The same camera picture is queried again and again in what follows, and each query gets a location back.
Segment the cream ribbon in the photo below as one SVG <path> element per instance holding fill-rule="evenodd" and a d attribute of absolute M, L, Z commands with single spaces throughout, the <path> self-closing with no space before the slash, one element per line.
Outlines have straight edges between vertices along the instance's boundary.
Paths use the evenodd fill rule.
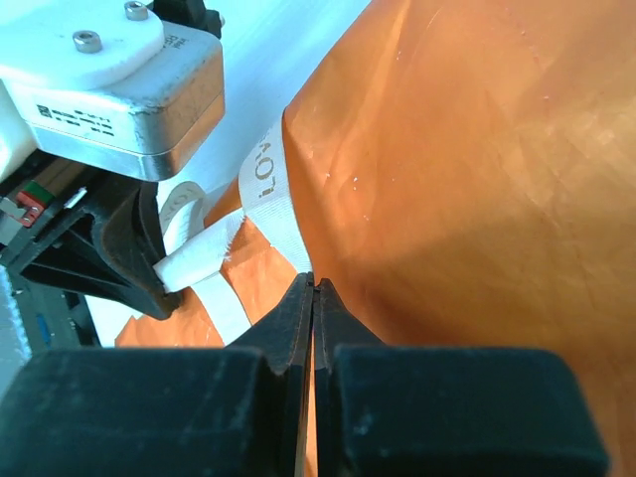
<path fill-rule="evenodd" d="M 155 270 L 185 303 L 153 334 L 157 345 L 222 346 L 271 311 L 290 281 L 312 269 L 292 205 L 281 123 L 241 164 L 239 203 L 187 238 Z"/>

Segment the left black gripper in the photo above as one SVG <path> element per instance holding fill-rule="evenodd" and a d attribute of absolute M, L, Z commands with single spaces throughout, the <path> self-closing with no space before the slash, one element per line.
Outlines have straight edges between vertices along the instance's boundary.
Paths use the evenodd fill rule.
<path fill-rule="evenodd" d="M 158 186 L 98 178 L 95 167 L 31 154 L 1 181 L 1 263 L 33 282 L 165 320 L 182 295 L 154 270 L 166 255 Z"/>

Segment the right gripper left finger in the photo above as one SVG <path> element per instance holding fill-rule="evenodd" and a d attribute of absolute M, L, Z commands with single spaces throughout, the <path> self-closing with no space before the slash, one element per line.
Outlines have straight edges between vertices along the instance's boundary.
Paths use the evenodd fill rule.
<path fill-rule="evenodd" d="M 1 400 L 5 476 L 300 476 L 314 278 L 223 348 L 55 350 Z"/>

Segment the orange wrapping paper sheet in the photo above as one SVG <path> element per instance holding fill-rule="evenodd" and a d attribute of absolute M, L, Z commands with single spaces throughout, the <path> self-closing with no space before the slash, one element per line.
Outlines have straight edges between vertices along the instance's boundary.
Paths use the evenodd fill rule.
<path fill-rule="evenodd" d="M 533 348 L 635 472 L 635 5 L 374 1 L 286 108 L 316 280 L 391 346 Z"/>

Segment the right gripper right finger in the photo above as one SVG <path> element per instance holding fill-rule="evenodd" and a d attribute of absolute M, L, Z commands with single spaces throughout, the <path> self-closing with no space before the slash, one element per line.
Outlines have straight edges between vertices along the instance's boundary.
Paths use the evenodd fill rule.
<path fill-rule="evenodd" d="M 322 280 L 313 305 L 322 476 L 603 476 L 579 383 L 533 348 L 391 346 Z"/>

